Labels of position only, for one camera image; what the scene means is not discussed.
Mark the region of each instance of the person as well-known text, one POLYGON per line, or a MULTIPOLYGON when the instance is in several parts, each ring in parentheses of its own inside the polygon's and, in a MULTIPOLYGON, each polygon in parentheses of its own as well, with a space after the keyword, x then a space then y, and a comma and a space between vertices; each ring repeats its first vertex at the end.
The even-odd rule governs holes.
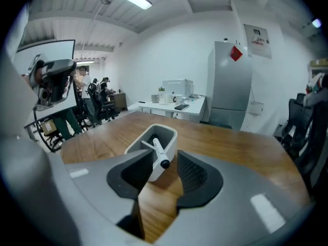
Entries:
POLYGON ((91 82, 91 78, 87 74, 87 68, 85 66, 80 66, 78 68, 78 70, 80 72, 80 75, 83 77, 83 79, 82 79, 82 81, 78 81, 75 76, 74 81, 75 81, 77 87, 79 89, 81 89, 81 91, 82 91, 81 96, 82 96, 84 105, 87 107, 89 120, 90 120, 91 124, 93 124, 93 125, 96 125, 96 124, 101 125, 102 124, 101 120, 97 119, 96 110, 93 106, 93 102, 92 102, 89 94, 87 93, 88 86, 91 82))
POLYGON ((78 124, 72 109, 62 110, 53 115, 53 122, 63 136, 64 140, 68 140, 72 137, 68 130, 66 121, 71 125, 76 135, 82 133, 82 129, 78 124))
POLYGON ((100 96, 101 96, 101 102, 103 104, 107 102, 107 93, 110 92, 110 90, 107 88, 107 82, 110 82, 108 77, 104 77, 100 82, 100 86, 101 86, 100 96))

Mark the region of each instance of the table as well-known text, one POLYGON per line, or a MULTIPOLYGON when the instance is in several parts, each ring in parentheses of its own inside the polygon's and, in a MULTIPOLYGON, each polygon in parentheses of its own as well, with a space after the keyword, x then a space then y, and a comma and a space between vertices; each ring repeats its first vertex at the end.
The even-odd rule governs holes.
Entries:
POLYGON ((188 108, 185 110, 176 110, 174 109, 176 106, 179 104, 177 103, 170 103, 170 104, 165 104, 165 105, 160 105, 159 103, 152 103, 146 102, 146 103, 138 103, 139 107, 144 110, 144 109, 156 109, 156 110, 161 110, 165 111, 165 116, 166 117, 173 117, 173 113, 181 113, 183 115, 187 115, 186 120, 192 120, 195 122, 199 122, 203 115, 204 115, 204 110, 206 105, 205 103, 205 97, 201 98, 192 98, 192 102, 187 102, 187 105, 190 105, 188 108))
MULTIPOLYGON (((286 190, 300 205, 310 203, 301 175, 274 137, 154 114, 133 112, 69 139, 61 148, 63 161, 76 163, 123 155, 125 149, 155 123, 178 132, 178 149, 249 167, 286 190)), ((170 167, 155 182, 148 182, 139 195, 146 241, 154 242, 174 221, 176 200, 182 194, 175 156, 170 167)))
POLYGON ((114 101, 115 108, 118 110, 127 110, 127 101, 125 93, 114 93, 109 95, 110 99, 114 101))

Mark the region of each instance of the black office chair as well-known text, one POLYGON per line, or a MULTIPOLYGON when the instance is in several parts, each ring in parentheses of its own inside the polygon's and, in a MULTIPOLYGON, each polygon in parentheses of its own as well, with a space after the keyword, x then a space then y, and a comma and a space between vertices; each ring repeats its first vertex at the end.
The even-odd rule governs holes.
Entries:
POLYGON ((117 111, 114 109, 114 104, 111 102, 107 102, 105 104, 101 103, 101 100, 98 97, 98 94, 96 93, 96 85, 91 83, 88 86, 88 94, 90 95, 90 98, 92 100, 93 106, 95 108, 95 114, 97 119, 99 120, 108 120, 110 121, 110 117, 112 119, 115 119, 120 113, 120 111, 117 111))
MULTIPOLYGON (((296 157, 294 160, 294 163, 302 175, 305 185, 310 193, 312 192, 310 176, 320 158, 326 139, 327 128, 328 103, 320 102, 313 107, 312 128, 307 141, 307 148, 300 156, 296 157)), ((327 178, 326 164, 327 162, 325 162, 325 166, 320 173, 321 180, 323 179, 325 181, 327 178)))
POLYGON ((305 94, 304 93, 298 93, 297 94, 297 97, 296 97, 296 100, 300 103, 303 103, 303 99, 305 97, 305 94))
POLYGON ((85 120, 88 118, 88 113, 85 106, 83 105, 83 100, 81 97, 78 97, 77 105, 72 108, 72 111, 83 131, 92 126, 85 123, 85 120))
POLYGON ((292 160, 299 157, 299 152, 308 141, 312 125, 313 109, 305 108, 296 99, 289 100, 289 119, 282 130, 282 146, 292 160))

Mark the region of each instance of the white desk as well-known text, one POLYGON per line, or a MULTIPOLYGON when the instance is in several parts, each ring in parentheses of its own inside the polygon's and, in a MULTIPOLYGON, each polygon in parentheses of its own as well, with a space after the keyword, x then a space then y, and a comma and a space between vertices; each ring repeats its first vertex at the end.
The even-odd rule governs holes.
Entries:
POLYGON ((155 110, 161 110, 165 111, 165 117, 173 117, 173 113, 180 113, 183 115, 184 119, 191 120, 194 122, 199 122, 205 111, 205 98, 194 98, 193 101, 189 101, 186 104, 189 105, 188 108, 185 110, 176 110, 174 107, 178 106, 177 103, 170 103, 165 105, 160 105, 159 103, 152 103, 146 102, 146 103, 138 103, 139 107, 142 111, 144 109, 155 109, 155 110))

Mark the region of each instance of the microwave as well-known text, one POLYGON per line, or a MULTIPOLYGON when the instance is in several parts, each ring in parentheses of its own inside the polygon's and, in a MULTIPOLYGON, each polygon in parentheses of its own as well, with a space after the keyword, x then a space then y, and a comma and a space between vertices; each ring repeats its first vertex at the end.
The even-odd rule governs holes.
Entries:
POLYGON ((181 94, 185 97, 189 97, 194 93, 194 83, 188 79, 172 79, 163 80, 162 86, 165 88, 167 94, 181 94))

